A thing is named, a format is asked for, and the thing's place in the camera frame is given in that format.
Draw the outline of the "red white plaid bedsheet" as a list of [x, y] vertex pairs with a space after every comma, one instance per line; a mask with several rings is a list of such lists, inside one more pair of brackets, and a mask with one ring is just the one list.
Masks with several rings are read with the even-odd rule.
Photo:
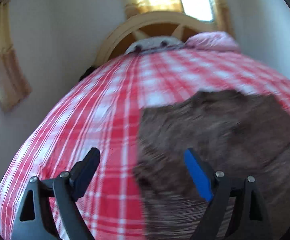
[[140, 110], [200, 89], [272, 93], [290, 113], [290, 80], [243, 54], [178, 49], [112, 59], [73, 87], [14, 156], [0, 183], [0, 235], [11, 238], [32, 176], [54, 178], [95, 147], [101, 163], [77, 203], [82, 217], [96, 239], [144, 239], [132, 175]]

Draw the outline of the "brown knitted sweater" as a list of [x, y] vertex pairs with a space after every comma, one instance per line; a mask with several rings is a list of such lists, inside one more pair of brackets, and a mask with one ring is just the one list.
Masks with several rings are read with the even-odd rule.
[[254, 176], [274, 239], [290, 226], [290, 114], [273, 95], [199, 91], [181, 103], [145, 108], [134, 176], [147, 239], [189, 239], [206, 210], [184, 163], [192, 148], [227, 176]]

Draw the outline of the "dark item beside headboard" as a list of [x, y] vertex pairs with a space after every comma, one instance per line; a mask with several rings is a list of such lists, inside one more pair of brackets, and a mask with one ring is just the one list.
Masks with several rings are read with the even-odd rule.
[[88, 77], [89, 75], [91, 75], [95, 70], [97, 69], [96, 66], [91, 66], [89, 67], [84, 74], [79, 78], [79, 82], [84, 80], [86, 77]]

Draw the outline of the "pink pillow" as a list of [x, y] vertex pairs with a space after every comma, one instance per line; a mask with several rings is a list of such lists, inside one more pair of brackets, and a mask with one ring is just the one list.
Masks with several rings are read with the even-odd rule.
[[197, 50], [231, 51], [240, 53], [240, 47], [236, 40], [227, 32], [213, 31], [203, 32], [191, 36], [185, 46]]

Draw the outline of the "yellow side window curtain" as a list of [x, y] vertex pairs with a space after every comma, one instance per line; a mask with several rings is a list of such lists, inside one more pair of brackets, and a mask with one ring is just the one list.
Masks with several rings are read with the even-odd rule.
[[10, 111], [32, 92], [14, 49], [9, 3], [10, 0], [0, 0], [0, 106], [4, 112]]

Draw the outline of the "cream wooden headboard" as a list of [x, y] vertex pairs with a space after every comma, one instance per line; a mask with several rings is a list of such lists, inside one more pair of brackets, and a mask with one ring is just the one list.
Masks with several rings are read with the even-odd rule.
[[217, 30], [213, 22], [199, 21], [180, 12], [154, 11], [135, 15], [120, 24], [102, 42], [93, 65], [102, 66], [124, 54], [132, 43], [142, 39], [172, 36], [185, 42], [195, 34]]

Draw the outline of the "white patterned pillow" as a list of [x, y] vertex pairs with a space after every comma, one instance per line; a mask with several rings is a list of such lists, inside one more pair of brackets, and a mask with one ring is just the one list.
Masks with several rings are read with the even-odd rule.
[[132, 43], [128, 49], [125, 51], [124, 55], [139, 52], [139, 51], [146, 51], [146, 50], [153, 50], [153, 49], [160, 49], [166, 47], [174, 47], [174, 46], [183, 46], [185, 43], [180, 41], [178, 38], [173, 36], [156, 36], [138, 40]]

